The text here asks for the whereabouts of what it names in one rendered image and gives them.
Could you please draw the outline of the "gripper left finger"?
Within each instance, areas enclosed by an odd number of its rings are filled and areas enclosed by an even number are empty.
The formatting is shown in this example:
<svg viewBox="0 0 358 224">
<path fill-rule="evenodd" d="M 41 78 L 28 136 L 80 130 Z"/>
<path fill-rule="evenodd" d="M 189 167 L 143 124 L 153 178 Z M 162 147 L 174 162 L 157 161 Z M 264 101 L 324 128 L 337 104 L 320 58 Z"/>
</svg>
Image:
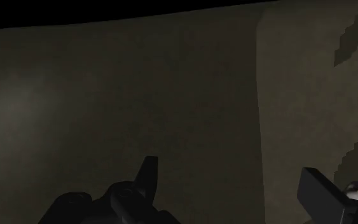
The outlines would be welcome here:
<svg viewBox="0 0 358 224">
<path fill-rule="evenodd" d="M 181 224 L 153 206 L 157 184 L 158 158 L 146 156 L 133 181 L 114 183 L 95 200 L 85 192 L 64 193 L 38 224 Z"/>
</svg>

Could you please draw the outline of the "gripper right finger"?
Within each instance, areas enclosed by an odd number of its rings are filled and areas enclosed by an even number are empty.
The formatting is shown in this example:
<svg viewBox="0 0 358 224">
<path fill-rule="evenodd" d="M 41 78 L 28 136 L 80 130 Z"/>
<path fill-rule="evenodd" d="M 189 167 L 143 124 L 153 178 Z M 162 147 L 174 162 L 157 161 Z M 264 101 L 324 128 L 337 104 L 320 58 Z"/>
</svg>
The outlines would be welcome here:
<svg viewBox="0 0 358 224">
<path fill-rule="evenodd" d="M 358 224 L 358 181 L 340 190 L 319 170 L 301 170 L 297 198 L 315 224 Z"/>
</svg>

